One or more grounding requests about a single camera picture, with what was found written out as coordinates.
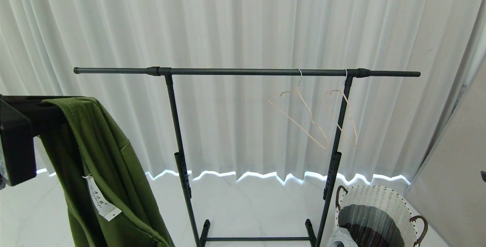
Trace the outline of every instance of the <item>marble floor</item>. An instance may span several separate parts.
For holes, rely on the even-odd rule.
[[[179,178],[168,173],[149,182],[177,247],[194,247],[194,238],[179,185]],[[402,192],[403,181],[372,181]],[[325,182],[314,176],[303,181],[274,176],[205,174],[191,180],[192,202],[198,230],[210,219],[211,237],[307,236],[304,222],[312,221],[317,233],[322,213]],[[353,184],[363,184],[354,180]],[[333,229],[331,211],[323,243]],[[66,203],[56,176],[46,173],[16,187],[0,191],[0,247],[73,247],[66,215]],[[207,247],[309,247],[309,242],[209,242]],[[423,247],[448,245],[429,229]]]

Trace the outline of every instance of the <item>green fabric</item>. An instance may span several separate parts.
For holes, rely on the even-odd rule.
[[[64,189],[76,247],[174,247],[137,155],[106,109],[95,98],[44,101],[68,120],[40,138]],[[111,221],[94,207],[88,175],[121,210]]]

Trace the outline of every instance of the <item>basket handle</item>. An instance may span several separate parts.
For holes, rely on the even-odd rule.
[[[422,234],[420,235],[420,237],[418,237],[417,241],[415,241],[415,243],[413,244],[414,246],[415,245],[420,246],[420,244],[422,243],[422,240],[424,240],[424,237],[425,237],[425,234],[427,233],[427,230],[429,229],[429,223],[427,222],[427,220],[423,216],[411,217],[410,222],[416,221],[417,219],[421,219],[424,222],[424,230],[422,231]]]
[[[340,209],[340,210],[341,210],[341,206],[339,205],[339,192],[341,191],[341,189],[344,190],[344,192],[346,192],[346,194],[347,194],[346,187],[344,187],[342,185],[338,186],[337,193],[336,193],[336,208]]]

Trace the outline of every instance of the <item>curtain fold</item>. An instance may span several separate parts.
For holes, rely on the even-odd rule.
[[[0,92],[96,97],[153,176],[177,170],[163,78],[73,67],[368,68],[416,79],[356,79],[339,172],[403,175],[427,152],[453,92],[481,0],[1,0]],[[281,178],[327,174],[323,150],[267,98],[300,90],[333,142],[344,77],[174,76],[188,168]],[[328,146],[297,95],[276,100]],[[52,171],[38,148],[38,167]]]

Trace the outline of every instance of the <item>woven basket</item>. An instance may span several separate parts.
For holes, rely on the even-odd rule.
[[[424,222],[420,237],[417,219]],[[335,224],[348,229],[359,247],[420,246],[428,229],[427,220],[412,217],[403,197],[385,186],[339,186]]]

